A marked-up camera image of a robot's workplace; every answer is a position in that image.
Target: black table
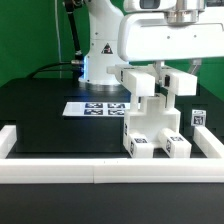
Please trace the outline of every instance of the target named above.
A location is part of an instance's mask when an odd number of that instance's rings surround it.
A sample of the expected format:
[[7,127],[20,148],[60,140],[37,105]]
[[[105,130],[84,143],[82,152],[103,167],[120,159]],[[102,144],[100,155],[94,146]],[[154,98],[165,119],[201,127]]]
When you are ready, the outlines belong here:
[[[65,120],[61,114],[65,103],[69,101],[126,102],[127,92],[105,95],[77,90],[70,80],[58,79],[16,79],[0,88],[1,126],[16,124],[19,143],[9,154],[9,158],[43,157],[116,157],[128,156],[122,148],[120,134],[122,122],[119,120],[119,150],[109,151],[67,151],[62,153],[59,143],[43,144],[46,147],[33,147],[33,151],[24,146],[29,136],[32,138],[32,124],[40,128],[44,122],[54,124],[53,130],[60,135],[57,125],[74,120]],[[207,111],[207,127],[223,141],[224,125],[222,102],[203,87],[199,87],[196,97],[177,98],[177,108],[182,111],[181,133],[189,141],[192,128],[189,124],[192,109]],[[38,133],[39,138],[46,132]],[[54,139],[48,136],[44,141]],[[0,185],[0,223],[223,223],[224,222],[224,185],[223,184],[46,184],[46,185]]]

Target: green wall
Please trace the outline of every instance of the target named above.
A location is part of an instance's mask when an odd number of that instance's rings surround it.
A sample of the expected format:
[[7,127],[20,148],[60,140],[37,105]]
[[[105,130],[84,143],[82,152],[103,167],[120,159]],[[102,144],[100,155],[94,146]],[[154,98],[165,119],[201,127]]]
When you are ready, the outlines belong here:
[[[112,3],[122,8],[122,0],[112,0]],[[0,85],[13,78],[25,77],[38,67],[59,61],[54,4],[54,0],[0,1]],[[71,60],[74,51],[62,0],[58,0],[58,14],[62,60]],[[87,53],[89,22],[86,7],[76,10],[75,18],[81,47]],[[188,70],[187,61],[171,61],[167,64]],[[48,76],[59,77],[59,74]],[[203,86],[224,100],[224,58],[203,60],[199,80]]]

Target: warning label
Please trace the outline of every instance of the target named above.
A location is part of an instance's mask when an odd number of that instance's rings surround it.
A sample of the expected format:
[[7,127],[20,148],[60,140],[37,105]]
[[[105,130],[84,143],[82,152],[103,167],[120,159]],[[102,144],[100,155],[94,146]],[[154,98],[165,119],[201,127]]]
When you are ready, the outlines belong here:
[[113,51],[110,47],[110,45],[107,43],[104,49],[101,52],[102,54],[113,54]]

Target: black cable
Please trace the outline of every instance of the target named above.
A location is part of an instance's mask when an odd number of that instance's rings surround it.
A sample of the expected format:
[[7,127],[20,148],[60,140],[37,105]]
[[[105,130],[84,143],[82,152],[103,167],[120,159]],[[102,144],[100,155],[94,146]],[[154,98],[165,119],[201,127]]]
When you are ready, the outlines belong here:
[[64,6],[66,9],[66,12],[68,14],[68,19],[69,19],[69,24],[72,32],[72,39],[73,39],[73,45],[76,51],[75,54],[75,59],[77,60],[83,60],[83,54],[81,51],[80,43],[79,43],[79,38],[78,38],[78,32],[77,32],[77,27],[75,24],[75,18],[74,18],[74,10],[76,8],[81,7],[81,1],[78,1],[77,4],[79,6],[74,6],[74,2],[72,0],[64,0]]
[[38,72],[41,72],[42,70],[47,69],[47,68],[52,68],[52,67],[56,67],[56,66],[60,66],[60,65],[71,65],[71,62],[58,62],[58,63],[45,65],[43,67],[38,68],[37,70],[30,73],[29,75],[27,75],[26,78],[32,79]]
[[78,39],[78,32],[77,32],[77,28],[76,28],[76,24],[75,24],[74,15],[68,14],[68,19],[69,19],[70,27],[71,27],[71,31],[72,31],[72,39],[73,39],[75,51],[80,52],[81,47],[80,47],[80,43],[79,43],[79,39]]

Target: white cable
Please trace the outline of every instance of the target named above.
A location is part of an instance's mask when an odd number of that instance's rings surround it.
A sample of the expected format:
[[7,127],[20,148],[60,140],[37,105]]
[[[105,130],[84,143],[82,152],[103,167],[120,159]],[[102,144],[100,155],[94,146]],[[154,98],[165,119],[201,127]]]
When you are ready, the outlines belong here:
[[59,30],[59,22],[58,22],[58,0],[55,0],[55,25],[56,25],[56,33],[57,33],[57,41],[58,41],[58,58],[59,58],[59,62],[61,62],[62,56],[61,56],[61,38],[60,38],[60,30]]

